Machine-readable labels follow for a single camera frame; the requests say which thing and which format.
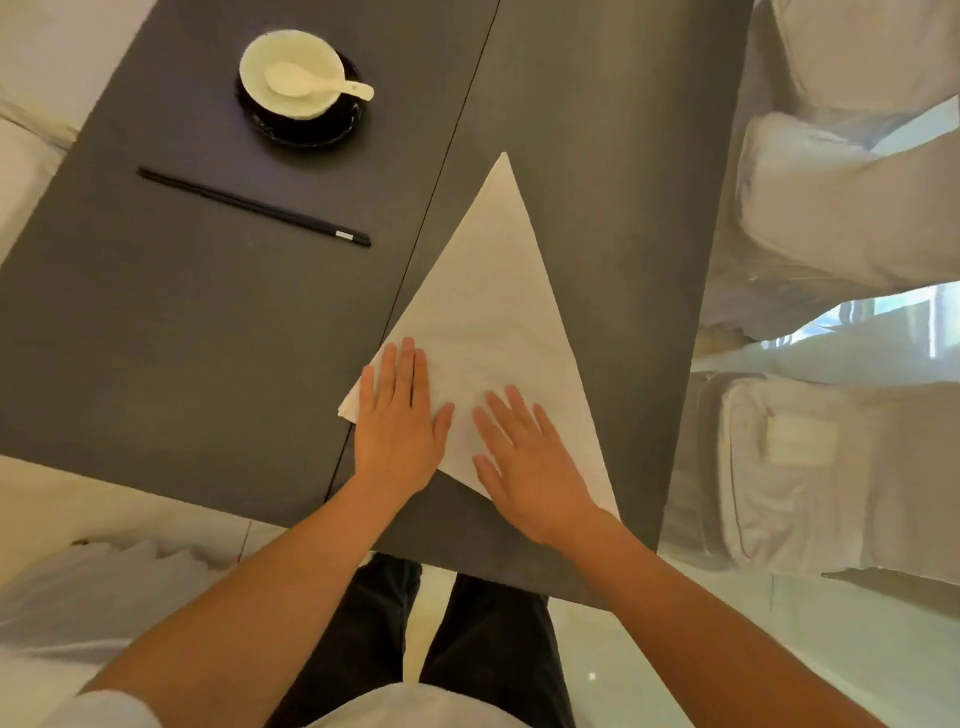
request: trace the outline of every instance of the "black chopsticks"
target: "black chopsticks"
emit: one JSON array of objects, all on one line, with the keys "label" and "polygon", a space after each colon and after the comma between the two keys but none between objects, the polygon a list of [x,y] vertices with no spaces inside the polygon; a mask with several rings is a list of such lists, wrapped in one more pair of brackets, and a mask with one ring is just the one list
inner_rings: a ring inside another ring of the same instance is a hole
[{"label": "black chopsticks", "polygon": [[344,228],[341,225],[334,225],[333,223],[328,223],[320,218],[302,215],[299,212],[283,209],[281,207],[274,207],[273,205],[267,205],[266,203],[259,203],[257,200],[251,200],[246,197],[234,195],[230,192],[224,192],[223,190],[214,189],[213,187],[207,187],[205,184],[200,184],[198,182],[182,180],[178,177],[172,177],[171,175],[163,174],[162,172],[157,172],[153,169],[148,169],[147,167],[137,167],[136,173],[144,180],[158,182],[159,184],[166,184],[168,187],[182,189],[185,192],[192,192],[195,195],[206,197],[208,200],[213,200],[214,202],[223,203],[224,205],[233,205],[234,207],[240,207],[241,209],[249,210],[250,212],[255,212],[259,215],[272,217],[275,220],[280,220],[284,223],[289,223],[290,225],[296,225],[300,228],[306,228],[307,230],[314,232],[322,232],[325,235],[339,237],[351,243],[355,243],[356,245],[362,245],[365,248],[369,248],[371,245],[370,236],[365,232]]}]

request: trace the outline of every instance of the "leg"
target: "leg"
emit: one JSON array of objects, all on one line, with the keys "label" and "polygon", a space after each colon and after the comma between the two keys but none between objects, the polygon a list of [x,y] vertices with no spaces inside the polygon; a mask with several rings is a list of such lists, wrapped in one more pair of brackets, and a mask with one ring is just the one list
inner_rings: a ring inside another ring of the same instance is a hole
[{"label": "leg", "polygon": [[343,600],[267,728],[302,728],[365,692],[403,680],[407,617],[420,564],[375,554]]},{"label": "leg", "polygon": [[420,681],[532,728],[574,726],[545,596],[459,574]]}]

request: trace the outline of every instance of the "shirt sleeve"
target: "shirt sleeve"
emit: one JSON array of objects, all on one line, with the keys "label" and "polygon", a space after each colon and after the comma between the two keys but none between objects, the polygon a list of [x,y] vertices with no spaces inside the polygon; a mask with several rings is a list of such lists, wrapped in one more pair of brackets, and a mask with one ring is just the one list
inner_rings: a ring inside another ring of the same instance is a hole
[{"label": "shirt sleeve", "polygon": [[43,721],[39,728],[163,728],[143,702],[124,692],[77,695]]}]

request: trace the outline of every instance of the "table top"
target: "table top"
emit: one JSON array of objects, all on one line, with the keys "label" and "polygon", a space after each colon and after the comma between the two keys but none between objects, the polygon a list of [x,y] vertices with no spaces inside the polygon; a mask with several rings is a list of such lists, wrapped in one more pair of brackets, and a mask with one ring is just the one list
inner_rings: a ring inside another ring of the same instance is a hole
[{"label": "table top", "polygon": [[[296,522],[349,476],[337,405],[506,151],[621,516],[655,546],[751,0],[217,5],[160,0],[0,269],[0,452]],[[246,43],[284,26],[377,88],[331,153],[274,149],[228,98]],[[293,201],[373,247],[140,181],[138,164]],[[378,547],[597,603],[442,474]]]}]

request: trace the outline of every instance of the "black plate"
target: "black plate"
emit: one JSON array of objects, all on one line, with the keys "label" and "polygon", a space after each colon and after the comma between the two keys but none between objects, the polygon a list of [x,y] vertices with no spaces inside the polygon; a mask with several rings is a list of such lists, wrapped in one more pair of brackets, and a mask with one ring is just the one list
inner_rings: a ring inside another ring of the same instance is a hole
[{"label": "black plate", "polygon": [[[348,81],[363,81],[360,71],[349,58],[339,51],[337,55],[344,62],[344,72]],[[356,96],[340,94],[333,106],[316,119],[291,119],[278,113],[267,111],[257,104],[243,87],[240,78],[236,81],[237,101],[244,115],[256,130],[270,137],[277,144],[298,149],[316,149],[336,144],[356,129],[363,116],[366,102]]]}]

